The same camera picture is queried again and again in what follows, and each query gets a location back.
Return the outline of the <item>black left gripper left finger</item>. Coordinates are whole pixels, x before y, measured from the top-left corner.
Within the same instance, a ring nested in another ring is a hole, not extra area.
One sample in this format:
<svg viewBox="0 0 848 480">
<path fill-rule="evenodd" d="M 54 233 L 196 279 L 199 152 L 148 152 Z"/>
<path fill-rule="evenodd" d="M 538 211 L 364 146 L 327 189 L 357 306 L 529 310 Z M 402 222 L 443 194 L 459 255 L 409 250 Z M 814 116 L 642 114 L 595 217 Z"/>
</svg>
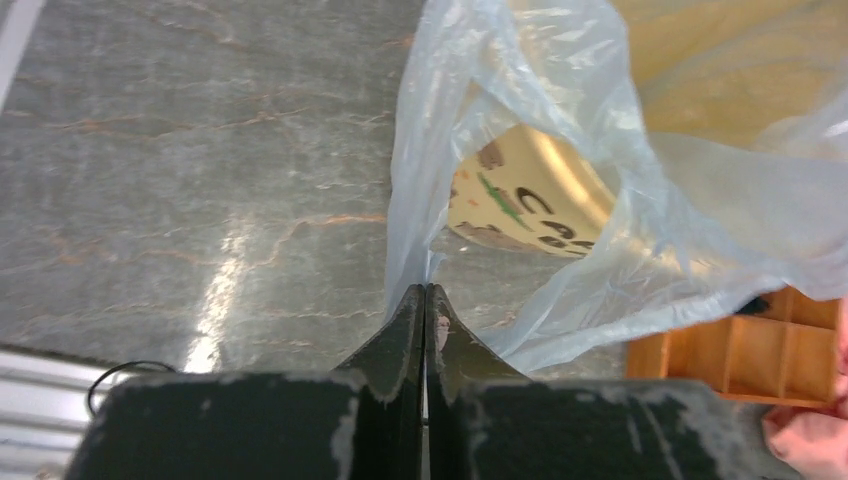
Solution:
<svg viewBox="0 0 848 480">
<path fill-rule="evenodd" d="M 416 479 L 426 290 L 336 368 L 190 374 L 112 388 L 69 479 Z"/>
</svg>

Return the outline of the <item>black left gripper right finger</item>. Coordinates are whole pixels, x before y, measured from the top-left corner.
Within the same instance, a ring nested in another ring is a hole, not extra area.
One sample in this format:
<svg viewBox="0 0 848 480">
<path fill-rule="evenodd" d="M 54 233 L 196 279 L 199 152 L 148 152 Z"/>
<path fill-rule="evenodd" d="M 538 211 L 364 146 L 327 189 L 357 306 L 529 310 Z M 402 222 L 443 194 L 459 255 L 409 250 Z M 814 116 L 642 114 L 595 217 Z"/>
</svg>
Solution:
<svg viewBox="0 0 848 480">
<path fill-rule="evenodd" d="M 424 304 L 433 479 L 793 479 L 756 409 L 691 380 L 532 380 L 485 346 L 442 287 Z"/>
</svg>

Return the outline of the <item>light blue plastic trash bag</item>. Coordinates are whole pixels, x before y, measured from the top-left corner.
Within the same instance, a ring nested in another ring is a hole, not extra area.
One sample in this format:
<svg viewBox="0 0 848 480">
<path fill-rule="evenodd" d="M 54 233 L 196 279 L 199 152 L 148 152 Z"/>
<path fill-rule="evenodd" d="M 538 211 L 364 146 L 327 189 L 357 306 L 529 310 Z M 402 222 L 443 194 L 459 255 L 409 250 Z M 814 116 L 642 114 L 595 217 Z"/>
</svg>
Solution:
<svg viewBox="0 0 848 480">
<path fill-rule="evenodd" d="M 428 1 L 386 304 L 444 228 L 566 260 L 485 342 L 530 372 L 791 286 L 847 292 L 843 1 Z"/>
</svg>

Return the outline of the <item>yellow capybara trash bin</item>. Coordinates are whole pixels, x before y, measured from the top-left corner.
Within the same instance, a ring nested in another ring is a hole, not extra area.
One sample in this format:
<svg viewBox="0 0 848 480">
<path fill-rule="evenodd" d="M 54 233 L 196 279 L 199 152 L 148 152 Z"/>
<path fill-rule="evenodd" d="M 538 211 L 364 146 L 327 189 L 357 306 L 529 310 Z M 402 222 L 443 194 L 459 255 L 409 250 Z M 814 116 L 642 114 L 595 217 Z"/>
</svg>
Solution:
<svg viewBox="0 0 848 480">
<path fill-rule="evenodd" d="M 619 1 L 650 132 L 792 156 L 847 155 L 843 1 Z M 464 159 L 448 226 L 522 253 L 585 256 L 620 183 L 567 142 L 516 125 Z"/>
</svg>

